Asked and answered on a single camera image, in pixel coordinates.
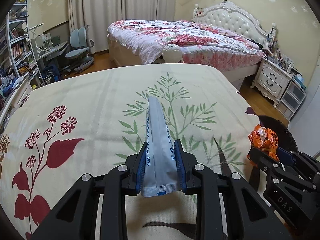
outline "patterned wallpaper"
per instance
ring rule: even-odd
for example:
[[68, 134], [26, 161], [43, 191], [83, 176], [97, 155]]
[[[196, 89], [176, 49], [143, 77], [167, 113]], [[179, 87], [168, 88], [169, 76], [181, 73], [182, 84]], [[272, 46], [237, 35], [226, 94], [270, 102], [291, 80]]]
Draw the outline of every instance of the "patterned wallpaper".
[[41, 34], [60, 23], [68, 20], [68, 0], [28, 0], [28, 26], [40, 23], [43, 26], [36, 29]]
[[[175, 19], [190, 20], [194, 5], [201, 8], [221, 3], [223, 0], [176, 0]], [[308, 84], [320, 46], [320, 24], [305, 0], [229, 0], [247, 10], [260, 20], [269, 32], [277, 24], [282, 53], [295, 61]]]

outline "pink floral comforter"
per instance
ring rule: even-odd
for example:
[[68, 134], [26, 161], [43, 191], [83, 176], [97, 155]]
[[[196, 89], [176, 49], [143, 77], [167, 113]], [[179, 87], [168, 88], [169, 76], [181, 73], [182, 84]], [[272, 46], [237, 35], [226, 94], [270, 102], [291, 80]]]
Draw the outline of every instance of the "pink floral comforter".
[[110, 25], [109, 38], [116, 39], [151, 64], [164, 46], [177, 44], [184, 63], [209, 65], [227, 71], [258, 63], [264, 53], [246, 38], [211, 25], [186, 21], [123, 20]]

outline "bookshelf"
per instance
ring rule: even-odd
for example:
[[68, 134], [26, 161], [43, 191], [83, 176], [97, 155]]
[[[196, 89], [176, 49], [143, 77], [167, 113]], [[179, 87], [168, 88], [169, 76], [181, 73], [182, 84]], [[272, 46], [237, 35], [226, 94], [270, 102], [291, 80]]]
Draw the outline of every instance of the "bookshelf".
[[[16, 2], [12, 6], [15, 12], [27, 8], [27, 1]], [[30, 85], [36, 85], [40, 80], [44, 84], [43, 77], [32, 51], [27, 16], [17, 19], [10, 19], [10, 12], [0, 25], [0, 67], [8, 74], [11, 71], [16, 77], [28, 73]]]

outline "floral bedspread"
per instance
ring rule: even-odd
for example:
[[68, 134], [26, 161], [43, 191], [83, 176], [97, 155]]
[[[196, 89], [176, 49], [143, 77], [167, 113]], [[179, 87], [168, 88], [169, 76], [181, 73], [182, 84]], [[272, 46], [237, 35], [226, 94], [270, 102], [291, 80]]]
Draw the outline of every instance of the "floral bedspread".
[[154, 62], [168, 44], [181, 47], [184, 63], [209, 65], [220, 71], [254, 65], [264, 56], [246, 38], [200, 23], [123, 20], [110, 25], [108, 31], [110, 39], [124, 44], [143, 64]]
[[[150, 95], [199, 163], [249, 179], [248, 135], [259, 119], [217, 69], [155, 64], [73, 77], [27, 95], [0, 140], [0, 204], [25, 239], [83, 174], [107, 174], [139, 152]], [[196, 195], [126, 196], [126, 221], [129, 240], [191, 240]], [[99, 231], [98, 219], [96, 239]]]

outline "nightstand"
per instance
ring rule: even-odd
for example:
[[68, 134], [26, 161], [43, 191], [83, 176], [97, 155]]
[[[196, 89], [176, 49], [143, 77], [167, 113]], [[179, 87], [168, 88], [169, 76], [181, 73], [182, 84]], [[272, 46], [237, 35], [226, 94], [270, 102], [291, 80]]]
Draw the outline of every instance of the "nightstand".
[[263, 58], [250, 88], [256, 86], [263, 96], [274, 101], [273, 107], [276, 108], [291, 79], [291, 74], [267, 58]]

